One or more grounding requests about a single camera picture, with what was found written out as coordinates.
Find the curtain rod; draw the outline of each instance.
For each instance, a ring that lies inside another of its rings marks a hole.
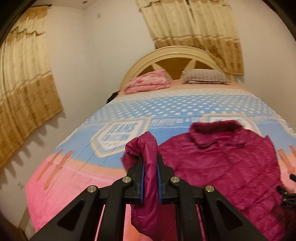
[[[51,7],[52,4],[37,5],[37,6],[32,6],[32,7],[43,7],[43,6]]]

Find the arched headboard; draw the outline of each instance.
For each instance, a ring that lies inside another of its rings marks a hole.
[[[125,75],[120,90],[132,78],[159,69],[165,69],[172,80],[179,79],[182,71],[190,69],[218,69],[223,72],[204,50],[188,46],[167,46],[154,50],[136,62]],[[226,75],[233,81],[232,75]]]

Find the wall switch plate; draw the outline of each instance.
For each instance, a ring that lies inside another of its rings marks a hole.
[[[24,188],[24,184],[22,184],[21,182],[18,182],[17,186],[20,188],[20,190],[22,190]]]

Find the patterned curtain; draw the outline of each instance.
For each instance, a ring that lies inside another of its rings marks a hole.
[[[242,49],[225,0],[137,0],[156,48],[203,49],[228,74],[244,74]]]
[[[0,169],[23,140],[63,110],[49,65],[47,7],[27,10],[0,48]]]

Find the striped pillow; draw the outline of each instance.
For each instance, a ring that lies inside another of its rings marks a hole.
[[[184,83],[189,84],[222,84],[231,83],[226,75],[217,69],[193,69],[182,72]]]

